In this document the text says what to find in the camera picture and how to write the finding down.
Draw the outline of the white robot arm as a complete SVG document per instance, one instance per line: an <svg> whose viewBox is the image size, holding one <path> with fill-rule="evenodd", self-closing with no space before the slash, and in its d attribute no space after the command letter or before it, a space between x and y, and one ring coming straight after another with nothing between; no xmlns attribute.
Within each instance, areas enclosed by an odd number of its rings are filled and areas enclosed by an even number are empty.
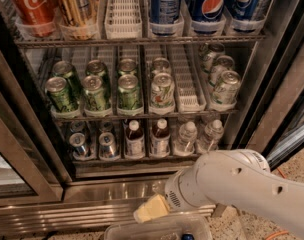
<svg viewBox="0 0 304 240"><path fill-rule="evenodd" d="M265 217L304 240L304 183L275 176L250 149L215 150L171 175L164 192L133 213L144 223L176 211L222 204Z"/></svg>

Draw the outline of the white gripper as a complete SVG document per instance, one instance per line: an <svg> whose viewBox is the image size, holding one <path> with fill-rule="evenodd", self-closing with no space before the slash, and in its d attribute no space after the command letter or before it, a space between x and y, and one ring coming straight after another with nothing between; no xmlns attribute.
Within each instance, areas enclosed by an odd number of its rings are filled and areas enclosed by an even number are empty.
<svg viewBox="0 0 304 240"><path fill-rule="evenodd" d="M193 170L186 168L173 174L166 181L165 196L166 199L160 194L155 194L141 204L133 213L135 221L144 223L164 217L170 213L169 205L177 211L189 211L200 207L201 195Z"/></svg>

